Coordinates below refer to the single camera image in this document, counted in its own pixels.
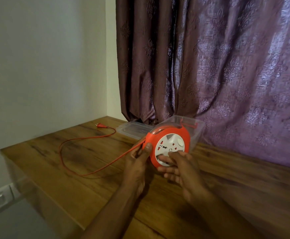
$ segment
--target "person's right hand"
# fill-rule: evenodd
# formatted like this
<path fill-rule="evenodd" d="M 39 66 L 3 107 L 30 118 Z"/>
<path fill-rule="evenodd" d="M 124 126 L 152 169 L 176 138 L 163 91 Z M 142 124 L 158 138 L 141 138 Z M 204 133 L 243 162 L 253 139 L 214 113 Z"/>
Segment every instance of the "person's right hand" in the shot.
<path fill-rule="evenodd" d="M 195 206 L 205 192 L 209 191 L 200 175 L 198 161 L 190 154 L 182 151 L 169 152 L 168 155 L 169 157 L 159 155 L 158 159 L 175 165 L 170 167 L 161 166 L 157 170 L 163 172 L 165 178 L 180 184 L 183 188 L 185 200 L 190 205 Z"/>

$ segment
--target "hand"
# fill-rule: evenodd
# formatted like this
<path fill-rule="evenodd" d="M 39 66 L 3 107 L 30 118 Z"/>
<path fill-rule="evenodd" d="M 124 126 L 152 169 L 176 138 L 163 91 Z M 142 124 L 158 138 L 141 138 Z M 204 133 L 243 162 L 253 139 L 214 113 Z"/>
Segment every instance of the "hand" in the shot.
<path fill-rule="evenodd" d="M 139 197 L 145 187 L 146 160 L 152 151 L 152 145 L 147 143 L 142 149 L 141 145 L 132 150 L 125 158 L 122 186 Z"/>
<path fill-rule="evenodd" d="M 198 161 L 182 151 L 169 152 L 168 155 L 169 157 L 160 155 L 158 158 L 163 162 L 174 163 L 176 166 L 162 166 L 157 170 L 163 172 L 165 178 L 180 184 L 183 187 L 185 200 L 195 206 L 197 200 L 208 191 L 208 187 L 200 175 Z"/>

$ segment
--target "person's right arm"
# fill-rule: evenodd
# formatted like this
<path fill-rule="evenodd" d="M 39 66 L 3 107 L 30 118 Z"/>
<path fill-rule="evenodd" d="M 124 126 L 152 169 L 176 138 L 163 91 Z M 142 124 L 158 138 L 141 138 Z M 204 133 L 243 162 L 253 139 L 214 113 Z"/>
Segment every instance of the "person's right arm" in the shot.
<path fill-rule="evenodd" d="M 209 190 L 195 158 L 180 151 L 168 155 L 159 156 L 159 159 L 176 166 L 159 167 L 158 171 L 182 186 L 185 200 L 198 211 L 218 238 L 264 238 L 237 211 Z"/>

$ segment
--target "round white disc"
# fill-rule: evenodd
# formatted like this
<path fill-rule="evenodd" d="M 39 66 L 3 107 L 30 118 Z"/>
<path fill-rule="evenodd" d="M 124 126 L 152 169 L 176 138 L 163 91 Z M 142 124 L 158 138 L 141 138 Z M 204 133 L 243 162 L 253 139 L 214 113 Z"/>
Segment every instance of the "round white disc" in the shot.
<path fill-rule="evenodd" d="M 158 155 L 165 155 L 168 156 L 168 152 L 176 152 L 176 151 L 184 151 L 185 150 L 185 143 L 181 136 L 175 133 L 167 134 L 163 136 L 159 142 L 156 144 L 155 148 L 155 156 L 156 160 L 160 165 L 163 166 L 170 166 L 167 163 L 160 161 L 157 156 Z"/>

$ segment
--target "dark purple curtain panel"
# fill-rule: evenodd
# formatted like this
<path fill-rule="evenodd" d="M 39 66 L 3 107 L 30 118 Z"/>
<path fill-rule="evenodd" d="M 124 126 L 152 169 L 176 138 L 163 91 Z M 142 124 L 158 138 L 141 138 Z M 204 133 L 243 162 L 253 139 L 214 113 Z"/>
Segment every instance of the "dark purple curtain panel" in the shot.
<path fill-rule="evenodd" d="M 290 166 L 290 0 L 116 0 L 122 113 Z"/>

